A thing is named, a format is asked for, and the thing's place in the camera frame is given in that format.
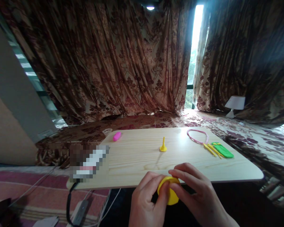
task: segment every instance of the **person's right hand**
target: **person's right hand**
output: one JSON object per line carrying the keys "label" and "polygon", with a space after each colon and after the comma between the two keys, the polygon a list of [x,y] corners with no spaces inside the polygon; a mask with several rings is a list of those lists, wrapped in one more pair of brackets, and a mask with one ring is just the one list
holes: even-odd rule
{"label": "person's right hand", "polygon": [[188,207],[197,221],[204,227],[233,227],[239,226],[236,221],[226,213],[210,180],[189,163],[175,166],[168,171],[173,177],[183,180],[196,191],[189,194],[182,186],[172,183],[179,199]]}

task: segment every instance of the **pink string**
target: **pink string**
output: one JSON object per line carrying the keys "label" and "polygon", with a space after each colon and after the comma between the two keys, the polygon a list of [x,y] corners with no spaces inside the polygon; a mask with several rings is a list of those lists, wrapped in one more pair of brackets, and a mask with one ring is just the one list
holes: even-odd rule
{"label": "pink string", "polygon": [[196,130],[196,129],[188,129],[187,130],[187,135],[189,136],[189,138],[192,140],[192,141],[194,141],[194,142],[196,142],[196,143],[199,143],[199,144],[204,144],[204,143],[202,143],[202,142],[199,142],[198,140],[195,140],[194,138],[192,138],[190,135],[189,135],[189,133],[188,132],[190,132],[190,131],[197,131],[197,132],[201,132],[201,133],[204,133],[205,135],[206,135],[206,144],[208,144],[208,135],[207,135],[207,133],[206,132],[204,132],[204,131],[200,131],[200,130]]}

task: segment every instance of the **curtain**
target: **curtain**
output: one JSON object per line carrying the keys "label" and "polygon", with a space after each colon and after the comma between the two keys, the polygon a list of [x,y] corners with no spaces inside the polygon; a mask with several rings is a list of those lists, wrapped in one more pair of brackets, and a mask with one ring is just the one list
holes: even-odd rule
{"label": "curtain", "polygon": [[284,124],[284,0],[209,1],[204,16],[194,80],[197,108],[230,111],[228,99],[241,95],[245,108],[237,117]]}
{"label": "curtain", "polygon": [[184,110],[195,0],[3,0],[0,10],[69,125]]}

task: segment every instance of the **lamp shade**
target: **lamp shade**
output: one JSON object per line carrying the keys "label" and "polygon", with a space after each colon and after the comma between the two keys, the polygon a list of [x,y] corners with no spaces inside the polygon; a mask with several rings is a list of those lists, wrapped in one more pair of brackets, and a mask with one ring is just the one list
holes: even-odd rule
{"label": "lamp shade", "polygon": [[244,109],[245,97],[244,96],[231,96],[225,107],[230,109]]}

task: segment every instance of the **table lamp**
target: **table lamp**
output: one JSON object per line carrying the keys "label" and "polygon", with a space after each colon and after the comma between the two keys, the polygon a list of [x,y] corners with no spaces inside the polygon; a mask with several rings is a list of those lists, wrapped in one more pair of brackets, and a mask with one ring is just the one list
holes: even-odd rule
{"label": "table lamp", "polygon": [[230,108],[231,111],[226,115],[227,118],[234,118],[234,109],[244,109],[244,96],[231,96],[225,107]]}

